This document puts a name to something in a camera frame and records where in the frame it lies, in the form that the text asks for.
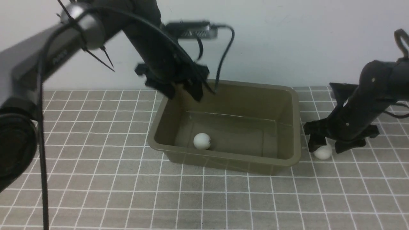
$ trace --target black cable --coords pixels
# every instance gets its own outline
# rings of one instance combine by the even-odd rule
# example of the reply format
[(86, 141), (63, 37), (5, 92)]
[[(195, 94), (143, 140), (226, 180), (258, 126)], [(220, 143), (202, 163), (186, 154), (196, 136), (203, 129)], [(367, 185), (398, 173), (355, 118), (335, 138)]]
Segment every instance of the black cable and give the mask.
[(41, 189), (43, 197), (43, 226), (44, 230), (49, 229), (49, 210), (48, 210), (48, 185), (47, 185), (47, 164), (45, 156), (45, 139), (44, 139), (44, 116), (43, 116), (43, 77), (45, 75), (45, 63), (47, 61), (48, 51), (52, 42), (63, 32), (73, 27), (73, 25), (83, 18), (86, 14), (81, 14), (76, 20), (64, 24), (62, 27), (55, 30), (47, 39), (38, 58), (37, 68), (37, 120), (38, 120), (38, 145), (40, 155), (40, 173), (41, 173)]
[(233, 27), (231, 27), (231, 26), (229, 26), (229, 25), (219, 25), (219, 24), (215, 24), (215, 25), (213, 25), (212, 27), (215, 27), (215, 28), (217, 28), (217, 29), (219, 29), (219, 28), (226, 28), (226, 29), (229, 29), (229, 30), (231, 31), (231, 38), (230, 38), (229, 44), (227, 45), (226, 50), (225, 50), (225, 52), (223, 53), (222, 58), (220, 59), (219, 67), (217, 68), (216, 81), (215, 81), (215, 84), (214, 84), (214, 91), (217, 91), (217, 86), (219, 85), (220, 72), (221, 72), (221, 70), (222, 70), (222, 65), (223, 65), (223, 62), (224, 62), (224, 60), (225, 60), (225, 58), (226, 58), (226, 55), (227, 55), (227, 53), (229, 52), (229, 49), (230, 49), (230, 47), (231, 47), (231, 45), (232, 45), (232, 43), (233, 43), (233, 41), (234, 41), (234, 35), (235, 35), (235, 33), (234, 33)]
[[(395, 103), (395, 104), (392, 104), (392, 106), (401, 106), (401, 107), (405, 107), (405, 108), (409, 109), (409, 106), (407, 106), (407, 105), (405, 105), (403, 103)], [(397, 118), (397, 119), (409, 118), (409, 113), (404, 114), (404, 115), (397, 115), (397, 114), (393, 114), (393, 113), (388, 112), (388, 111), (383, 111), (383, 113), (385, 113), (385, 114), (387, 114), (387, 115), (389, 115), (391, 117)]]
[(406, 49), (405, 45), (402, 43), (402, 39), (405, 41), (406, 45), (409, 45), (409, 35), (403, 30), (398, 29), (393, 34), (395, 36), (395, 42), (398, 45), (398, 48), (403, 53), (404, 60), (409, 59), (409, 51)]
[(200, 61), (200, 59), (202, 59), (202, 56), (203, 56), (203, 42), (198, 36), (196, 36), (196, 40), (197, 40), (198, 45), (199, 45), (199, 56), (196, 59), (196, 61)]

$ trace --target ping pong ball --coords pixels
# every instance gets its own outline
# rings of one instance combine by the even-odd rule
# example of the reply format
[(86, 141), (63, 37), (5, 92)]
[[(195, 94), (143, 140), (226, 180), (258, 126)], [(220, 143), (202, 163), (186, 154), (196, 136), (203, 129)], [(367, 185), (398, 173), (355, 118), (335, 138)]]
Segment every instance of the ping pong ball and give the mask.
[(320, 160), (326, 160), (332, 155), (332, 146), (330, 144), (319, 147), (315, 152), (314, 156)]
[(193, 145), (197, 149), (205, 150), (210, 147), (210, 137), (205, 133), (199, 133), (193, 139)]

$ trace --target olive green bin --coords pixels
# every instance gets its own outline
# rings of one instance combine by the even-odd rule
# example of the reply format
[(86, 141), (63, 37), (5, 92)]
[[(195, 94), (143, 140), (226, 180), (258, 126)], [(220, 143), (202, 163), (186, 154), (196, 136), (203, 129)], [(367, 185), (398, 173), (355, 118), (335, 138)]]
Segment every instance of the olive green bin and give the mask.
[[(298, 104), (285, 86), (220, 81), (201, 102), (177, 88), (175, 98), (163, 98), (148, 144), (174, 163), (275, 175), (300, 161)], [(198, 133), (210, 136), (208, 150), (193, 146)]]

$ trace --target gray grid mat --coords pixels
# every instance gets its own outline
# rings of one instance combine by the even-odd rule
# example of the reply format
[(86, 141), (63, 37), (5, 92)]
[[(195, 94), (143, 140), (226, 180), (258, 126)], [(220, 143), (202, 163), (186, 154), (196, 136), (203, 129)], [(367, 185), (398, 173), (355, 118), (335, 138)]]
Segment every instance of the gray grid mat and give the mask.
[[(327, 87), (295, 90), (302, 122), (334, 108)], [(327, 161), (301, 135), (301, 162), (266, 177), (173, 164), (151, 149), (160, 100), (155, 91), (45, 93), (52, 229), (409, 228), (409, 119), (382, 115), (378, 138)], [(39, 168), (36, 158), (0, 194), (1, 229), (41, 229)]]

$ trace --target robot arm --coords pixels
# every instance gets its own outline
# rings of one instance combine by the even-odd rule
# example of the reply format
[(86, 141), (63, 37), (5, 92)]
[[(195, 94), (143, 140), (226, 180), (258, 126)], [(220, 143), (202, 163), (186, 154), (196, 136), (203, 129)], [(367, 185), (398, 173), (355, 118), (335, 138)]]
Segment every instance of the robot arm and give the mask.
[[(90, 8), (96, 11), (83, 14)], [(126, 14), (137, 15), (160, 28), (167, 39)], [(60, 18), (61, 22), (55, 26), (0, 52), (0, 192), (27, 169), (34, 157), (37, 130), (32, 120), (41, 120), (38, 111), (42, 110), (38, 104), (41, 90), (37, 88), (40, 54), (49, 37), (72, 20), (78, 19), (74, 26), (55, 37), (42, 60), (42, 81), (79, 50), (101, 48), (123, 31), (145, 62), (144, 70), (139, 72), (146, 75), (147, 86), (171, 98), (175, 91), (173, 84), (183, 83), (196, 100), (201, 99), (202, 83), (195, 79), (207, 77), (209, 70), (180, 55), (172, 43), (173, 37), (161, 22), (156, 0), (71, 1)]]
[(404, 54), (403, 58), (396, 62), (372, 61), (366, 64), (359, 85), (330, 84), (337, 106), (327, 118), (304, 125), (305, 134), (310, 135), (310, 152), (326, 145), (326, 138), (336, 141), (337, 153), (365, 146), (365, 138), (379, 135), (377, 126), (371, 123), (381, 113), (394, 116), (385, 112), (389, 106), (398, 101), (409, 101), (409, 58), (401, 40), (404, 39), (409, 45), (409, 36), (400, 29), (395, 31), (395, 39)]

